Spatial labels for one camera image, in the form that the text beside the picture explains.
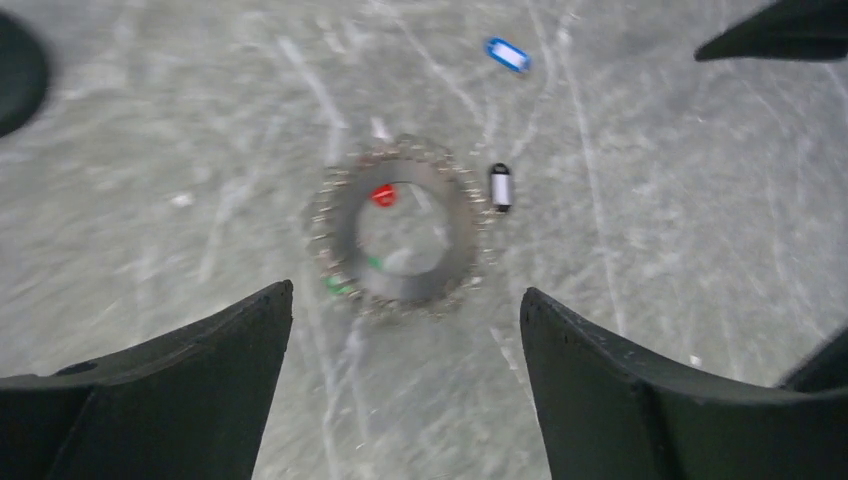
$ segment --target key tag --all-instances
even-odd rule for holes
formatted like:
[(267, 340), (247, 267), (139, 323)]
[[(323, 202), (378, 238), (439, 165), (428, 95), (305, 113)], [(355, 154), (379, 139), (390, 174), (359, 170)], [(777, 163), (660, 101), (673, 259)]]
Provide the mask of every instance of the key tag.
[(530, 69), (530, 56), (502, 38), (493, 37), (486, 42), (486, 52), (515, 73), (524, 74)]

